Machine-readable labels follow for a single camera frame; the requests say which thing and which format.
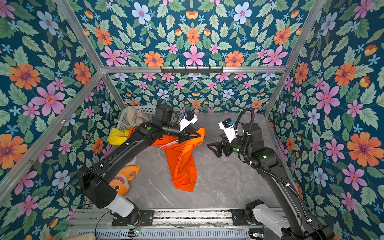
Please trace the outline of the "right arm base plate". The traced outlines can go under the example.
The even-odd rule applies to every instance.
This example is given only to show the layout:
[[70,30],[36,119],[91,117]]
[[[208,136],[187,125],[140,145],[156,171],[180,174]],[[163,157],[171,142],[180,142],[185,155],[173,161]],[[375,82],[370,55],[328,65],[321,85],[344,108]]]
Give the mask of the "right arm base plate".
[[246,216],[244,209],[229,209],[232,214],[232,222],[234,226],[254,226],[257,222],[250,221]]

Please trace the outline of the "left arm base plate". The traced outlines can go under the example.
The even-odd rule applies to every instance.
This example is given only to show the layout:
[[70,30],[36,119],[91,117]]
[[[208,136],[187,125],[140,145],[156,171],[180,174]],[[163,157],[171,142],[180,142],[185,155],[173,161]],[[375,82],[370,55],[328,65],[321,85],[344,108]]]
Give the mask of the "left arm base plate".
[[134,210],[130,215],[123,218],[118,214],[113,214],[113,227],[148,227],[154,220],[154,210]]

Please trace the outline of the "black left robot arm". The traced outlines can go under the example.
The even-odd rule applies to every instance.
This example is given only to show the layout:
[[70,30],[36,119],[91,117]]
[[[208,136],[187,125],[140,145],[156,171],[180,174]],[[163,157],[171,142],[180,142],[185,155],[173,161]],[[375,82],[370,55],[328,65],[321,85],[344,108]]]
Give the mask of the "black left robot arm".
[[180,144],[201,137],[191,126],[198,120],[195,113],[186,113],[179,122],[172,122],[174,115],[171,106],[157,106],[152,119],[137,126],[128,139],[104,160],[90,168],[83,166],[78,170],[81,190],[97,208],[109,210],[128,226],[136,225],[139,220],[138,207],[109,184],[136,155],[162,137],[176,137]]

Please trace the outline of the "orange shorts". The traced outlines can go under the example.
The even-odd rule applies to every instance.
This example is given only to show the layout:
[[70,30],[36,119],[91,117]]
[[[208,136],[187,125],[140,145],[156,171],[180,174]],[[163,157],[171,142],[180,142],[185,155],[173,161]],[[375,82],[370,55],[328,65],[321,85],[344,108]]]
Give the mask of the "orange shorts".
[[193,157],[193,150],[199,146],[205,138],[205,129],[200,128],[201,137],[178,144],[178,138],[163,136],[162,139],[152,144],[165,150],[172,183],[176,189],[185,192],[193,192],[197,182],[197,168]]

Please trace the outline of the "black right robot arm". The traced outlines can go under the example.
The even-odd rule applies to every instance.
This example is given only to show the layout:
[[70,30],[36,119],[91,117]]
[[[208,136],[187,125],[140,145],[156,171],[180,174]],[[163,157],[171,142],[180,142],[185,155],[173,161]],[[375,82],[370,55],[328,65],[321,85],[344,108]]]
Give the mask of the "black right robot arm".
[[208,144],[217,156],[238,155],[242,163],[256,170],[268,183],[279,201],[285,216],[268,209],[261,200],[246,205],[245,216],[250,223],[261,223],[281,240],[332,240],[332,228],[323,225],[311,213],[290,180],[283,160],[275,150],[266,147],[263,132],[255,123],[255,113],[243,110],[235,121],[227,118],[219,122],[224,131],[220,142]]

